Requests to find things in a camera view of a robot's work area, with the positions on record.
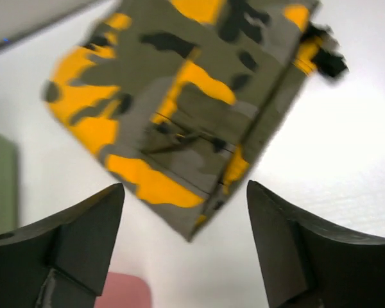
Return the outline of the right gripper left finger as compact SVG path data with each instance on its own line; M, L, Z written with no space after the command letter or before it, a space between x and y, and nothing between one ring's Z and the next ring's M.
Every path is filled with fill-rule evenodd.
M112 184L0 234L0 308L93 307L105 285L124 203Z

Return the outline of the pink box with handle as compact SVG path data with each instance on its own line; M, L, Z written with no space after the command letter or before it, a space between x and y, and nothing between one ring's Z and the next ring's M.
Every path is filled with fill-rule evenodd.
M152 308L151 289L141 278L108 272L103 293L95 308Z

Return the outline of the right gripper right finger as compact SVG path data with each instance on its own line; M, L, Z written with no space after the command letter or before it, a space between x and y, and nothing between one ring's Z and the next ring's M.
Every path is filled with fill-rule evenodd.
M270 307L385 307L385 237L327 221L253 180L246 196Z

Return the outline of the green hard-shell suitcase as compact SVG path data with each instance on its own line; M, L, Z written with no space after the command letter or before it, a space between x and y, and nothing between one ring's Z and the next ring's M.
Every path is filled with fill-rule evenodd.
M18 224L18 170L17 147L0 134L0 234Z

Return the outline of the camouflage clothing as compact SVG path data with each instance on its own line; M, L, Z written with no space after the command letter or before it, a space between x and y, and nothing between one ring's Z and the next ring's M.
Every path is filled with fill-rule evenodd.
M121 1L56 65L44 101L190 241L235 193L308 75L345 69L318 1Z

